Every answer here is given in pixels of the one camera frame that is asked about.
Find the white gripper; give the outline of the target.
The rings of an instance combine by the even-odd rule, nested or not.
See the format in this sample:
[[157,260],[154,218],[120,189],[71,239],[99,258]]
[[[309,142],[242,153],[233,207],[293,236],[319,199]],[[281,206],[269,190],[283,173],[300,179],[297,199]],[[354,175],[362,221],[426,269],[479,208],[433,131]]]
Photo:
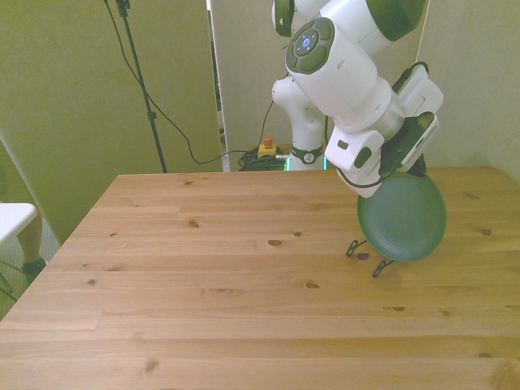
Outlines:
[[364,198],[394,171],[427,175],[421,154],[439,129],[444,95],[425,67],[406,70],[397,84],[393,89],[374,69],[336,72],[336,167]]

